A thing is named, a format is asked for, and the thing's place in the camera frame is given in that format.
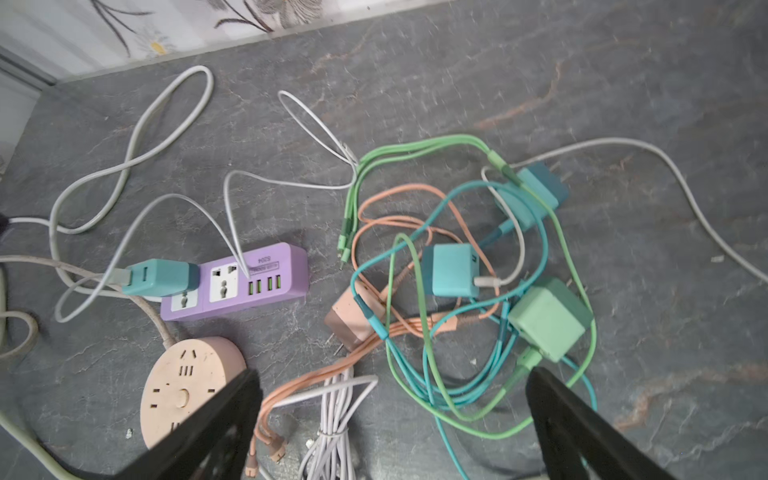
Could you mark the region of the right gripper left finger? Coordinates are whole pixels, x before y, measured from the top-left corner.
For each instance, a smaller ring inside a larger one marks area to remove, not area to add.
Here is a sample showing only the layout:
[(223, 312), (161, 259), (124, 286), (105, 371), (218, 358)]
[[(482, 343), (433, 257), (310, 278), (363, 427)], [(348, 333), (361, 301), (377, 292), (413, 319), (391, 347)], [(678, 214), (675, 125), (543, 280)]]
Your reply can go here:
[(116, 479), (239, 479), (243, 475), (263, 391), (246, 369)]

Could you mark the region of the pink charger adapter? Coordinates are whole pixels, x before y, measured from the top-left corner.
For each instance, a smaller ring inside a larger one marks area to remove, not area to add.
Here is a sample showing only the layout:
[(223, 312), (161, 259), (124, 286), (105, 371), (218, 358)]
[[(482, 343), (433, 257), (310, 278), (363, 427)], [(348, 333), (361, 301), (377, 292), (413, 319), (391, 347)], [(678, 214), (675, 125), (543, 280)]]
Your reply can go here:
[[(366, 305), (377, 317), (381, 318), (384, 315), (384, 306), (378, 296), (360, 281), (355, 283), (355, 288)], [(324, 318), (324, 323), (339, 338), (348, 352), (354, 351), (374, 332), (367, 321), (367, 317), (354, 300), (350, 288), (347, 288), (333, 304)]]

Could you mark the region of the teal charger with white cable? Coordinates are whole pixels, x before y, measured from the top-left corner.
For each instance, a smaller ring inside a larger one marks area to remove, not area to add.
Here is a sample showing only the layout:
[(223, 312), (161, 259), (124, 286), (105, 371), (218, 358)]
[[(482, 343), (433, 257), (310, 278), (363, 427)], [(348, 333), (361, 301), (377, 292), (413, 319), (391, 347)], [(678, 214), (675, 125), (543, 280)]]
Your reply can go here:
[[(309, 183), (268, 179), (254, 173), (241, 170), (235, 170), (227, 173), (223, 183), (223, 198), (225, 201), (225, 212), (230, 228), (230, 233), (225, 234), (219, 223), (215, 223), (214, 227), (217, 229), (219, 234), (222, 235), (222, 238), (225, 240), (226, 245), (235, 258), (234, 275), (237, 278), (241, 276), (248, 278), (250, 273), (245, 265), (244, 252), (238, 239), (230, 202), (230, 183), (235, 176), (246, 176), (272, 185), (315, 190), (342, 190), (344, 188), (351, 188), (354, 182), (358, 179), (360, 173), (360, 161), (357, 159), (357, 157), (352, 153), (346, 144), (338, 140), (338, 138), (309, 107), (307, 107), (301, 100), (299, 100), (298, 97), (285, 90), (279, 91), (278, 97), (282, 105), (286, 105), (289, 100), (295, 102), (307, 113), (311, 119), (313, 119), (319, 125), (319, 127), (336, 145), (334, 148), (327, 147), (326, 149), (351, 167), (352, 177), (347, 183), (342, 185), (315, 185)], [(179, 199), (190, 203), (198, 210), (203, 209), (202, 206), (200, 206), (191, 198), (180, 194), (166, 194), (153, 200), (141, 211), (141, 213), (129, 227), (106, 271), (100, 275), (83, 274), (79, 281), (68, 286), (68, 290), (62, 295), (55, 307), (55, 319), (57, 322), (66, 323), (74, 319), (77, 315), (88, 308), (94, 302), (96, 297), (99, 296), (101, 292), (108, 286), (116, 285), (121, 294), (129, 297), (150, 298), (164, 298), (177, 294), (184, 294), (188, 291), (196, 289), (199, 286), (200, 267), (188, 262), (165, 259), (150, 259), (131, 265), (127, 268), (119, 268), (117, 266), (118, 261), (121, 259), (129, 240), (137, 230), (139, 224), (151, 212), (152, 209), (154, 209), (161, 202), (170, 199)], [(94, 281), (96, 286), (89, 293), (87, 299), (71, 313), (63, 313), (62, 307), (71, 292), (79, 289), (83, 283), (88, 281)]]

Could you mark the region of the purple power strip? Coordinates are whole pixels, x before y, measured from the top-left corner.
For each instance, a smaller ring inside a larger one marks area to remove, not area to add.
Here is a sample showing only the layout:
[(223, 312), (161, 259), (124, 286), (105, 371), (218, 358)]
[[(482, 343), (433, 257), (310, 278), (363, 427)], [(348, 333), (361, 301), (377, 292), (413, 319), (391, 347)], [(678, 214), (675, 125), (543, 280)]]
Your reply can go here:
[(294, 300), (309, 290), (306, 250), (281, 242), (243, 254), (246, 270), (233, 256), (200, 266), (197, 289), (162, 299), (166, 322), (210, 319), (246, 309)]

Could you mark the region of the green charger cube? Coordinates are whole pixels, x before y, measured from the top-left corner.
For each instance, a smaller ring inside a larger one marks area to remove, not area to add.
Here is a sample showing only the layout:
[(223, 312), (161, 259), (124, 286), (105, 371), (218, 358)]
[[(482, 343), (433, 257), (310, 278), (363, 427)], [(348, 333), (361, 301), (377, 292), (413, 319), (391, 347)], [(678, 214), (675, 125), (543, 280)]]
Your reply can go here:
[(512, 307), (511, 325), (544, 358), (559, 362), (594, 320), (594, 314), (561, 280), (539, 278)]

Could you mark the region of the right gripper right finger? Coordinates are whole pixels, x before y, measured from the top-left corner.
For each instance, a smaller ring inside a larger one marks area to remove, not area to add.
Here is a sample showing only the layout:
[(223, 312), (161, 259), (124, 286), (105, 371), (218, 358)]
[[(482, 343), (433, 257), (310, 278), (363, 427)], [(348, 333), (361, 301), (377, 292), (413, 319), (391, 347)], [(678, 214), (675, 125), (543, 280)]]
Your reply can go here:
[(550, 371), (534, 368), (525, 392), (549, 478), (673, 479)]

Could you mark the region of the pink round power socket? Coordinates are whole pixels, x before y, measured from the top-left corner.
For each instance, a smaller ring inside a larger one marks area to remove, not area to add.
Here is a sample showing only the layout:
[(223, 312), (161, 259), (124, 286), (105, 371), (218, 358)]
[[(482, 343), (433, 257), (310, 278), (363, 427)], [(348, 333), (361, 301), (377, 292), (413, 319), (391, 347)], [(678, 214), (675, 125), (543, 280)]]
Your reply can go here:
[(154, 364), (140, 403), (141, 433), (151, 449), (246, 368), (223, 337), (175, 343)]

